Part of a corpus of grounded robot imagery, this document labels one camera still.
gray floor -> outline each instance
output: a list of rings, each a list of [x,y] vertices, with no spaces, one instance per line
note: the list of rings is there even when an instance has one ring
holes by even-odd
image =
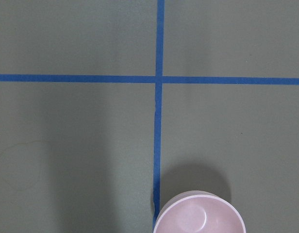
[[[299,0],[166,0],[164,75],[299,78]],[[0,73],[154,75],[156,1],[0,1]],[[0,233],[152,230],[153,84],[0,83]],[[299,233],[299,86],[164,84],[161,205]]]

round container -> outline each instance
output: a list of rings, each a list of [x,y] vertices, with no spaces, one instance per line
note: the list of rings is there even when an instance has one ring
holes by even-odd
[[[181,193],[162,208],[154,233],[246,233],[238,211],[203,191]]]

pink bowl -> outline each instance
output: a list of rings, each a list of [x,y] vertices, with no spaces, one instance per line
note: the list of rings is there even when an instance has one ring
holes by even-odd
[[[162,208],[154,233],[246,233],[246,228],[227,201],[212,193],[188,191]]]

